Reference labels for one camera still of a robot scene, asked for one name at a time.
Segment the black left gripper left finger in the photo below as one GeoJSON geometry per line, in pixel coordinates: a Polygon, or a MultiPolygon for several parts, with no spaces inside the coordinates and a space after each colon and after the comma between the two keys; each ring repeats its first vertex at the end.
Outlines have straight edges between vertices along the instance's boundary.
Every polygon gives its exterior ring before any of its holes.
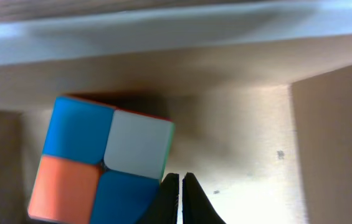
{"type": "Polygon", "coordinates": [[[176,224],[179,205],[179,175],[169,173],[159,185],[159,190],[136,224],[176,224]]]}

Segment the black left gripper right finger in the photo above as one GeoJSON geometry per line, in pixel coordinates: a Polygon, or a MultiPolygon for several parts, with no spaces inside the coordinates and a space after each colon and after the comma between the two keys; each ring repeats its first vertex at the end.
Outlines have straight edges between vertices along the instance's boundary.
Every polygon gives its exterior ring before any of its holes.
{"type": "Polygon", "coordinates": [[[188,172],[184,176],[182,189],[184,224],[226,224],[215,211],[193,173],[188,172]]]}

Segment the colourful puzzle cube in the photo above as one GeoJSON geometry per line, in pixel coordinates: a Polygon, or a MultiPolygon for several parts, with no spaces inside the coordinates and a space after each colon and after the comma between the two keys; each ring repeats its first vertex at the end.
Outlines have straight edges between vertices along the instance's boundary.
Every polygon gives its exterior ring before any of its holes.
{"type": "Polygon", "coordinates": [[[56,98],[27,213],[49,223],[141,223],[174,133],[159,95],[56,98]]]}

